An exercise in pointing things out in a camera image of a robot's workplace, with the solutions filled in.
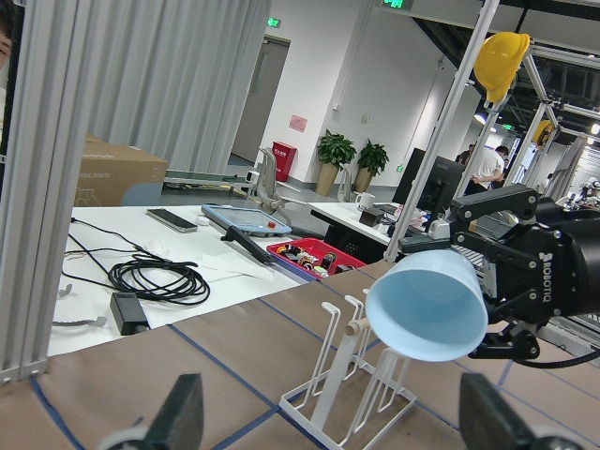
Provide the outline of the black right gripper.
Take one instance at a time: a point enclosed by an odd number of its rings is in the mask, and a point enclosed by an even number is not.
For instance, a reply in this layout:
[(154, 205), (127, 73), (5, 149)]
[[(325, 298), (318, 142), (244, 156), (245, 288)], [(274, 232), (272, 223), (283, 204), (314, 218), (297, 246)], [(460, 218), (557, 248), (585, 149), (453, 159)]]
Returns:
[[(498, 238), (470, 231), (472, 221), (501, 211), (520, 222)], [(530, 187), (512, 185), (453, 200), (448, 220), (450, 239), (405, 236), (398, 252), (447, 249), (453, 243), (482, 255), (488, 321), (507, 325), (486, 334), (471, 358), (532, 360), (540, 353), (535, 333), (550, 319), (598, 312), (598, 212), (567, 211)]]

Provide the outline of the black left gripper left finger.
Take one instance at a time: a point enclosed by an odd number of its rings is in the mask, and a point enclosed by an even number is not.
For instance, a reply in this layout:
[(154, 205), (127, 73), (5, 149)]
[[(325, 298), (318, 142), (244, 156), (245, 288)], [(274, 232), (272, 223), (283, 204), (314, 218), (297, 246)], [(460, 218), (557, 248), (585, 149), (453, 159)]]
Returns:
[(142, 438), (142, 449), (199, 449), (202, 440), (202, 375), (183, 374)]

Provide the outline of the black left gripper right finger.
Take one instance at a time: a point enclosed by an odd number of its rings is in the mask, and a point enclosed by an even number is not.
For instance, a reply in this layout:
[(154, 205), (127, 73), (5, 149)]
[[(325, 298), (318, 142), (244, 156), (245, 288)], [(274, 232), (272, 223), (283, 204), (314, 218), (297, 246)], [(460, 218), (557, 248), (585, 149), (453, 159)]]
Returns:
[(529, 449), (534, 435), (488, 379), (463, 373), (459, 431), (467, 449)]

